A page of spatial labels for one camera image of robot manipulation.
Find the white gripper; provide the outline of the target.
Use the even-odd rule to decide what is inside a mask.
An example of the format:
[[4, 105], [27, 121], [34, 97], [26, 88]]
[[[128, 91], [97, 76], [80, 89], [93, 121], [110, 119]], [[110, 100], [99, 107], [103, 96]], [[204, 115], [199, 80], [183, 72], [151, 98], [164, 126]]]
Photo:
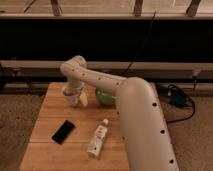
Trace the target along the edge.
[[[64, 87], [64, 89], [62, 90], [62, 92], [65, 96], [74, 96], [74, 95], [79, 96], [82, 93], [84, 87], [85, 87], [85, 84], [82, 81], [79, 81], [77, 79], [68, 78], [67, 84]], [[86, 107], [88, 105], [87, 94], [82, 93], [79, 96], [79, 101], [83, 107]]]

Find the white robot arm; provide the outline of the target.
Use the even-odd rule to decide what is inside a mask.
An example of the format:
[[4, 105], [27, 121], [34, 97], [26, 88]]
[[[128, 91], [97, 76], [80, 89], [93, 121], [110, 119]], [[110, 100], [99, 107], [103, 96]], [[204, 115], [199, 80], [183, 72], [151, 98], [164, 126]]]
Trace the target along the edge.
[[60, 65], [67, 78], [63, 94], [78, 104], [84, 84], [116, 100], [130, 171], [180, 171], [155, 88], [138, 77], [122, 77], [87, 68], [82, 56]]

